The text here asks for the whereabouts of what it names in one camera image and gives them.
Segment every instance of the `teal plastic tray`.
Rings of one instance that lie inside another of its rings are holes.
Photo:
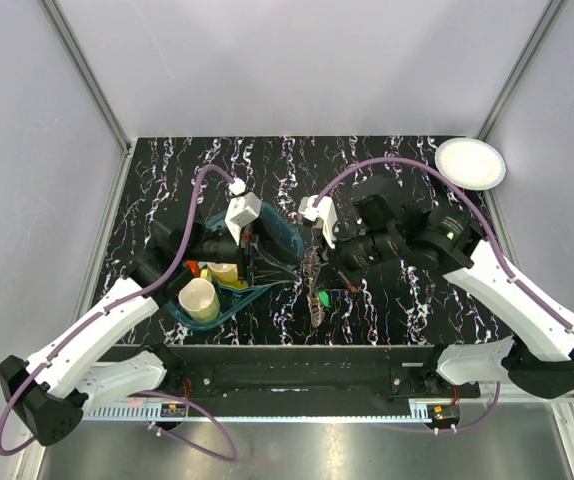
[[[210,230],[226,228],[225,214],[226,212],[222,212],[211,217],[209,220],[207,220],[207,222],[205,222],[205,226]],[[281,237],[282,241],[290,246],[298,259],[302,260],[305,253],[305,245],[298,230],[287,223],[287,221],[278,214],[276,209],[268,203],[262,203],[261,214],[265,219],[268,220],[268,224],[270,225],[269,228],[272,229],[273,233]],[[273,285],[249,287],[245,290],[236,290],[224,285],[220,285],[217,282],[214,282],[214,286],[216,287],[218,301],[220,302],[221,313],[213,321],[208,323],[199,323],[192,320],[192,318],[189,317],[189,315],[187,315],[185,311],[180,307],[177,300],[169,302],[167,304],[167,310],[178,322],[183,324],[185,327],[190,328],[191,330],[203,332],[206,330],[211,330],[212,328],[219,327],[225,323],[235,313],[241,311],[251,302],[256,300]]]

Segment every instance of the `gray wall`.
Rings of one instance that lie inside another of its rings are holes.
[[[118,164],[38,1],[0,0],[0,361],[72,321]]]
[[[128,135],[477,134],[547,0],[59,0]]]
[[[498,195],[521,267],[574,310],[574,1],[490,142],[507,161]]]

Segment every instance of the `white vein pattern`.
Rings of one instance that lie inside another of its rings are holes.
[[[311,232],[298,225],[300,199],[317,194],[336,174],[361,160],[404,156],[431,165],[447,137],[218,137],[152,138],[138,141],[120,208],[112,229],[96,296],[124,273],[129,260],[151,238],[156,219],[182,224],[189,192],[200,167],[216,164],[245,180],[247,186],[301,231],[305,246]],[[360,228],[351,205],[352,186],[375,174],[391,176],[400,194],[426,207],[460,202],[420,171],[385,165],[358,172],[332,192],[339,222]],[[483,207],[482,197],[474,199]],[[203,219],[224,211],[229,192],[210,175],[201,185]],[[374,268],[358,294],[330,292],[325,319],[312,329],[303,272],[296,282],[273,287],[252,305],[208,332],[194,332],[165,308],[141,323],[123,343],[166,344],[326,344],[396,345],[475,343],[509,334],[489,311],[442,278],[404,261]]]

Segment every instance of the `beige cup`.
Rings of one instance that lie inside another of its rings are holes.
[[[218,317],[220,302],[209,280],[194,278],[178,294],[178,302],[191,318],[207,323]]]
[[[208,263],[207,266],[221,282],[233,283],[238,280],[238,267],[235,263]]]

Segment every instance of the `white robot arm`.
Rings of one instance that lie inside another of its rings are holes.
[[[321,256],[320,289],[356,291],[366,271],[383,262],[408,264],[442,275],[482,302],[514,336],[476,345],[435,347],[431,369],[452,385],[508,378],[523,390],[555,398],[574,389],[574,312],[557,303],[508,261],[507,274],[480,225],[456,208],[421,211],[396,198],[391,181],[373,176],[356,187],[352,203],[362,231],[337,238],[337,216],[330,197],[314,206],[302,200],[299,214],[314,227]],[[566,328],[519,288],[522,282],[557,312]]]

